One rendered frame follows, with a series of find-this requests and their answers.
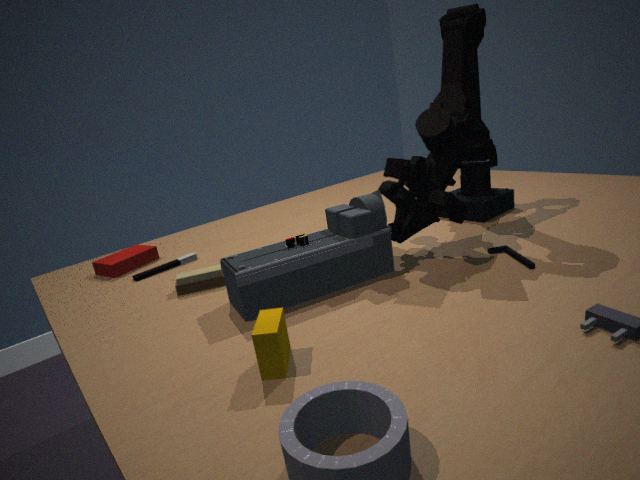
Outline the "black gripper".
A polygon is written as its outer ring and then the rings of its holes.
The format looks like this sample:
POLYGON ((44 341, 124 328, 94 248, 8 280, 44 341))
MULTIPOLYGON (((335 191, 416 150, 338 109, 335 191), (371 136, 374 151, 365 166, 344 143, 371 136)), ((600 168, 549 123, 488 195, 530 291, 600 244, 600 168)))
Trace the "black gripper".
POLYGON ((454 186, 454 170, 441 160, 427 157, 431 162, 428 185, 417 185, 413 181, 401 186, 396 181, 383 181, 378 190, 396 205, 394 222, 405 220, 401 230, 391 233, 392 240, 403 243, 425 227, 439 222, 441 211, 448 212, 448 219, 460 223, 467 216, 467 207, 452 193, 444 192, 447 186, 454 186), (415 198, 416 197, 416 198, 415 198))

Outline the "grey hollow cylinder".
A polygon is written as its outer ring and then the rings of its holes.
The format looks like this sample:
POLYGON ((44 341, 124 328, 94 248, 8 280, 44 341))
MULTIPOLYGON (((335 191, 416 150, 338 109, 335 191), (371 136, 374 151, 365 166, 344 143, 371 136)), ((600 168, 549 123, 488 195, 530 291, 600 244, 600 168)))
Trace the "grey hollow cylinder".
POLYGON ((409 480, 411 475, 405 405, 380 385, 342 381, 304 392, 284 411, 278 435, 289 480, 409 480), (352 455, 312 451, 349 433, 380 441, 352 455))

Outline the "red rectangular block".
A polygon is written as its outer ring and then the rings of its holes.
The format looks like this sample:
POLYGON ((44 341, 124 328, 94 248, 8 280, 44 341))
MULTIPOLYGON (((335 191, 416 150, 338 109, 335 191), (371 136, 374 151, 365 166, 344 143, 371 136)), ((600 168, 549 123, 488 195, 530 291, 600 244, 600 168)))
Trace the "red rectangular block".
POLYGON ((92 265, 95 275, 117 278, 158 259, 160 258, 156 246, 135 245, 93 261, 92 265))

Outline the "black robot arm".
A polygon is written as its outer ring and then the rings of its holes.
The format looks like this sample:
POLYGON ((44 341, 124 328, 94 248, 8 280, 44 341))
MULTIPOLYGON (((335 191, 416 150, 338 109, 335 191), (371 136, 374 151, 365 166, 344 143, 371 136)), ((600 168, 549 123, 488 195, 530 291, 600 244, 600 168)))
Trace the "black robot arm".
MULTIPOLYGON (((461 168, 461 192, 457 195, 481 197, 497 191, 491 189, 490 168, 497 166, 497 153, 481 119, 477 57, 486 12, 475 3, 448 9, 439 21, 443 40, 441 91, 415 125, 430 151, 428 157, 443 161, 455 173, 461 168)), ((406 180, 428 185, 431 162, 425 157, 386 161, 384 176, 398 179, 401 186, 406 180)))

